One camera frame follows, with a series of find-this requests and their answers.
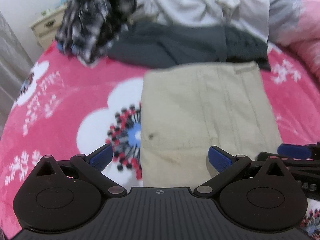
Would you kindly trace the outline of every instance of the black gripper base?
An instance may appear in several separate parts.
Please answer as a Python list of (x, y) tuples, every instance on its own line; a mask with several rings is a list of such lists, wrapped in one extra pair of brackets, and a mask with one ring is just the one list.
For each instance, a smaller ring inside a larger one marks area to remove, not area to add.
[(22, 230), (13, 240), (308, 240), (297, 228), (257, 233), (227, 220), (211, 199), (187, 188), (133, 188), (106, 201), (89, 223), (70, 232), (44, 235)]

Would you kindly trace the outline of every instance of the plaid fabric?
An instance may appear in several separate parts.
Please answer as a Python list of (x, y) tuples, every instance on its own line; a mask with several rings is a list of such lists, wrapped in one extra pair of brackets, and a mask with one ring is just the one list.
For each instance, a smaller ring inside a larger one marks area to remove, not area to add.
[(106, 55), (108, 41), (135, 9), (136, 0), (70, 0), (56, 40), (63, 53), (91, 64)]

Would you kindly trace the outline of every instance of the curtain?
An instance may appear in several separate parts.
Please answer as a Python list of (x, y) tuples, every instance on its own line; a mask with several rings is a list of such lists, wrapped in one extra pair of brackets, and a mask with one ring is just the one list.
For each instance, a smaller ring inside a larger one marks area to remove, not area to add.
[(0, 136), (33, 63), (0, 12)]

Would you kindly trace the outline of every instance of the white dresser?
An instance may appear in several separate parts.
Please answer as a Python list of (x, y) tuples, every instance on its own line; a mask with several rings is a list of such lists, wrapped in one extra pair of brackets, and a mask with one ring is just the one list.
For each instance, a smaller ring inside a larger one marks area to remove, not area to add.
[(54, 40), (66, 8), (67, 5), (63, 5), (47, 13), (30, 26), (43, 49), (47, 49)]

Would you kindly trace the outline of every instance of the beige cloth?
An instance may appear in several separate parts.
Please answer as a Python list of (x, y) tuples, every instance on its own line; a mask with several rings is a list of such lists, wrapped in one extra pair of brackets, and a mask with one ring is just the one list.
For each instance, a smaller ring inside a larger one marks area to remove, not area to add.
[(182, 65), (144, 77), (141, 165), (145, 187), (190, 187), (218, 172), (216, 145), (254, 159), (282, 143), (254, 62)]

